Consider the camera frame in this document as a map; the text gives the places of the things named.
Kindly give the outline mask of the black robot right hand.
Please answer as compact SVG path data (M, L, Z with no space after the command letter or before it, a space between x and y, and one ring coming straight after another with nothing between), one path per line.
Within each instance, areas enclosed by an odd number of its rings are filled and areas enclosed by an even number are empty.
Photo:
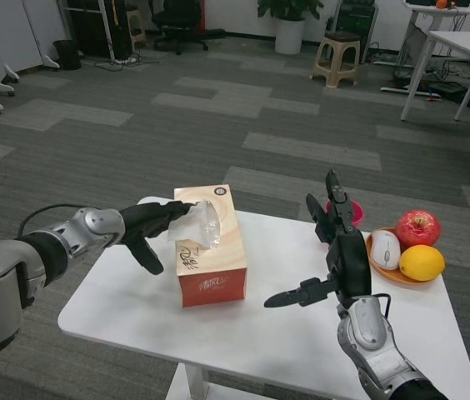
M354 298L372 293L372 281L368 253L361 232L353 225L353 202L330 170L325 178L330 202L325 210L312 195L306 196L306 205L315 222L315 233L328 245L326 263L327 280L316 277L300 283L296 289L280 292L264 303L265 308L281 308L298 304L302 307L325 300L335 293L338 301L349 308Z

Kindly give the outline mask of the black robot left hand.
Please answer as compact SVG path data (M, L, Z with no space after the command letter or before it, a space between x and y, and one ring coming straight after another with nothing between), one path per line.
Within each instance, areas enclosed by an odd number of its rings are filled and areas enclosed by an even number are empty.
M157 254L147 243L168 230L171 222L189 213L192 203L172 201L162 205L150 202L121 210L125 232L119 244L127 247L136 261L152 275L159 275L164 268Z

